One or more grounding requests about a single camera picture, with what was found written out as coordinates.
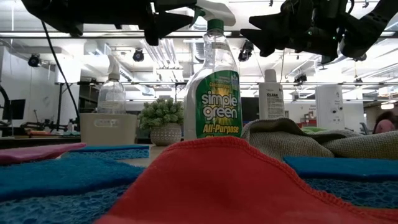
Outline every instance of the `succulent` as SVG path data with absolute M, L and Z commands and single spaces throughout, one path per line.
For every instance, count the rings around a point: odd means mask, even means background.
M 182 124 L 184 119 L 182 103 L 175 103 L 172 98 L 168 100 L 157 99 L 152 103 L 144 103 L 144 109 L 138 118 L 140 119 L 141 129 L 150 129 L 168 123 Z

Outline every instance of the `spray bottle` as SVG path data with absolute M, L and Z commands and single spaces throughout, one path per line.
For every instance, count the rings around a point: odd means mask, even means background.
M 275 119 L 285 116 L 284 92 L 282 85 L 277 83 L 276 72 L 267 69 L 264 74 L 265 83 L 259 84 L 260 119 Z
M 112 55 L 109 58 L 109 79 L 99 89 L 98 113 L 125 114 L 126 91 L 120 83 L 119 62 Z
M 197 6 L 200 7 L 195 15 L 208 19 L 207 33 L 203 36 L 206 59 L 203 68 L 187 85 L 184 138 L 240 137 L 242 115 L 238 67 L 223 34 L 224 25 L 233 26 L 235 18 L 221 3 L 198 1 Z

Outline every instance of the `desk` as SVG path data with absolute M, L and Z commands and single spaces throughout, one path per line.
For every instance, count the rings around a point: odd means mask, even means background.
M 143 159 L 123 159 L 120 160 L 119 162 L 125 162 L 127 164 L 130 165 L 134 165 L 134 166 L 144 166 L 147 167 L 149 166 L 149 164 L 152 163 L 152 161 L 154 159 L 156 159 L 156 157 L 158 155 L 160 155 L 160 153 L 163 152 L 164 149 L 166 149 L 167 146 L 155 146 L 155 145 L 150 145 L 150 156 L 149 158 L 143 158 Z

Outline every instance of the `gray microfiber cloth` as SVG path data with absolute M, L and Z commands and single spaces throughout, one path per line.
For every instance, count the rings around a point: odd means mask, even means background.
M 280 161 L 284 156 L 398 159 L 398 131 L 371 136 L 346 130 L 306 134 L 294 121 L 278 118 L 248 123 L 242 138 Z

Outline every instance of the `red microfiber cloth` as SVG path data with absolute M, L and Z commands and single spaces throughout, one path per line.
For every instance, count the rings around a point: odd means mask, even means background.
M 96 223 L 398 223 L 398 213 L 313 190 L 246 141 L 220 137 L 170 146 Z

